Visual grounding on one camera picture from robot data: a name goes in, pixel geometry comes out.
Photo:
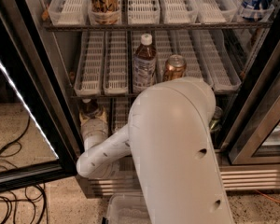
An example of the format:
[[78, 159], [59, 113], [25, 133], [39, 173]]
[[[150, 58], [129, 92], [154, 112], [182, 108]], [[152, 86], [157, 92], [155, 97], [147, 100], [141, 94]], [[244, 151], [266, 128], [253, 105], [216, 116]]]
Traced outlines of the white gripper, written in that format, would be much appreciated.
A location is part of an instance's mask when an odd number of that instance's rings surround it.
[[81, 135], [86, 150], [101, 144], [108, 137], [108, 114], [104, 106], [102, 107], [101, 119], [87, 120], [82, 110], [79, 110], [79, 120], [83, 124], [81, 126]]

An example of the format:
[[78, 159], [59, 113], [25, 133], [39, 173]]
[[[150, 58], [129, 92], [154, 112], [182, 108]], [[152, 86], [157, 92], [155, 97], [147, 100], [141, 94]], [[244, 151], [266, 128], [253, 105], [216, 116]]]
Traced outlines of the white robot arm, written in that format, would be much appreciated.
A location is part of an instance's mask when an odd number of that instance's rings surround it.
[[142, 91], [128, 123], [77, 161], [90, 177], [130, 153], [152, 224], [234, 224], [209, 131], [216, 107], [195, 77]]

